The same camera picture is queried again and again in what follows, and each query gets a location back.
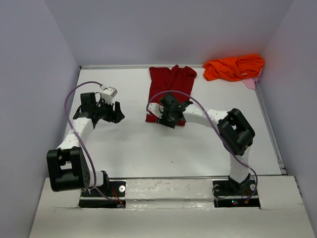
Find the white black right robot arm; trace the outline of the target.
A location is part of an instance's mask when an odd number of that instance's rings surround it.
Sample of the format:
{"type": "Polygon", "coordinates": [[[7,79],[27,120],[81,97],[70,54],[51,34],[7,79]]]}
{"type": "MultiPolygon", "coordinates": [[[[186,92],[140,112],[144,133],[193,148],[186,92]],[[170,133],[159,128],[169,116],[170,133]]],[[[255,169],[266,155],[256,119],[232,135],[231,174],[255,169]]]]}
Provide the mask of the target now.
{"type": "Polygon", "coordinates": [[[157,123],[170,128],[180,121],[212,128],[230,155],[229,189],[238,192],[247,187],[251,176],[249,152],[255,131],[239,109],[206,109],[195,99],[181,103],[169,92],[159,103],[150,103],[148,111],[157,117],[157,123]]]}

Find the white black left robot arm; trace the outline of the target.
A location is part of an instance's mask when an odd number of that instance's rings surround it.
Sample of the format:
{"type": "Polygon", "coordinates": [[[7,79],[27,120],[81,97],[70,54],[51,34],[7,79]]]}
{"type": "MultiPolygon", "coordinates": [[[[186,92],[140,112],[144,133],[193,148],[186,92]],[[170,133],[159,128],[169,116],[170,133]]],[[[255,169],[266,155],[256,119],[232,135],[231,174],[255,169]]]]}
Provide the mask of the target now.
{"type": "Polygon", "coordinates": [[[117,94],[115,88],[106,88],[96,99],[93,92],[80,95],[81,104],[73,119],[72,128],[63,142],[47,153],[47,164],[51,188],[54,192],[92,189],[101,191],[110,189],[110,182],[105,171],[93,171],[88,165],[88,154],[84,143],[95,129],[98,121],[119,123],[125,118],[120,103],[113,99],[117,94]]]}

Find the dark red t shirt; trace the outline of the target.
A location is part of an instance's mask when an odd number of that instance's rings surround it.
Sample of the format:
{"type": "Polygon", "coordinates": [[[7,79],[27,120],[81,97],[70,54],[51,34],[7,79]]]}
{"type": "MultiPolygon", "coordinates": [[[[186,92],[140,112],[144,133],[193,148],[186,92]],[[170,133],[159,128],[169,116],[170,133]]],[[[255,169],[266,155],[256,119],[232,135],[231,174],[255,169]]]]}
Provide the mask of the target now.
{"type": "Polygon", "coordinates": [[[175,65],[173,68],[167,67],[150,67],[151,85],[149,90],[149,99],[157,93],[167,90],[176,90],[186,93],[187,96],[173,93],[179,102],[188,101],[189,95],[194,85],[197,73],[190,67],[183,68],[175,65]]]}

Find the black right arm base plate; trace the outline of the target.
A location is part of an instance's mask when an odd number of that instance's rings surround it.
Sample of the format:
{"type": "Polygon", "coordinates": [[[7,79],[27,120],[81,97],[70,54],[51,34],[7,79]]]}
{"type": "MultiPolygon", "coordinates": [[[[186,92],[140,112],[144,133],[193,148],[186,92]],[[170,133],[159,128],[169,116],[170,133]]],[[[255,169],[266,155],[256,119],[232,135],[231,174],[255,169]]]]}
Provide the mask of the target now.
{"type": "Polygon", "coordinates": [[[250,198],[255,189],[253,179],[248,181],[246,188],[242,191],[232,191],[227,180],[213,180],[212,185],[215,208],[261,207],[257,191],[250,198]]]}

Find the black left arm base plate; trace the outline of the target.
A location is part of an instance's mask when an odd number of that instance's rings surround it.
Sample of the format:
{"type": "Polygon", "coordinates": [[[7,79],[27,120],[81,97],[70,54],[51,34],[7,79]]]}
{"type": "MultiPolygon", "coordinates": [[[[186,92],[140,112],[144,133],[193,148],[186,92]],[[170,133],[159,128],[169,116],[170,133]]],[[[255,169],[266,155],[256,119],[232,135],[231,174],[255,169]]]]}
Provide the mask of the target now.
{"type": "Polygon", "coordinates": [[[78,206],[80,208],[117,209],[126,207],[126,180],[111,179],[109,189],[99,187],[90,191],[81,191],[78,206]]]}

